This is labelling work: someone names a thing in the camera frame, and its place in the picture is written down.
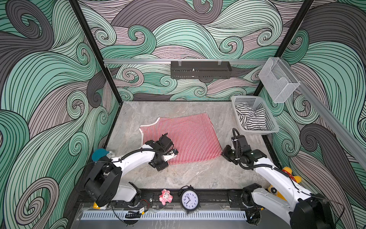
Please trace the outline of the red white striped tank top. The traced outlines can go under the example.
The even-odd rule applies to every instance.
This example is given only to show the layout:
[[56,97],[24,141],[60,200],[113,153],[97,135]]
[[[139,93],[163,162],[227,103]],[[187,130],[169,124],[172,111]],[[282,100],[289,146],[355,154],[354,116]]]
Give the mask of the red white striped tank top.
[[157,141],[167,134],[178,155],[169,165],[197,163],[219,157],[222,153],[214,126],[207,113],[184,117],[159,117],[153,124],[141,125],[142,142]]

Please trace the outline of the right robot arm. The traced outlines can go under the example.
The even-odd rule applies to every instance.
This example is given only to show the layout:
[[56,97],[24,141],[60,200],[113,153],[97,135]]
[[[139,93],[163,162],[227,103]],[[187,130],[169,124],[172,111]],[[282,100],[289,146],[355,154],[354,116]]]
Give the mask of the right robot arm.
[[259,184],[243,188],[240,196],[248,211],[247,221],[255,224],[264,208],[277,215],[293,229],[334,229],[330,201],[301,187],[291,173],[279,169],[260,150],[250,146],[233,149],[227,145],[221,155],[245,170],[252,170],[265,178],[280,194],[272,194]]

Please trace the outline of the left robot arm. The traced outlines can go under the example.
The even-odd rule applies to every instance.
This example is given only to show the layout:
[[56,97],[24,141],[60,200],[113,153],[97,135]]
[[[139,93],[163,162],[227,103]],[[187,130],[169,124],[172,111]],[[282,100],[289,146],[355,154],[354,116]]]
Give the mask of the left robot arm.
[[121,183],[121,178],[133,169],[149,164],[161,171],[168,167],[168,161],[178,155],[174,146],[167,149],[159,145],[143,145],[122,157],[101,157],[86,177],[84,190],[98,207],[113,201],[125,202],[135,207],[141,199],[141,190],[132,182]]

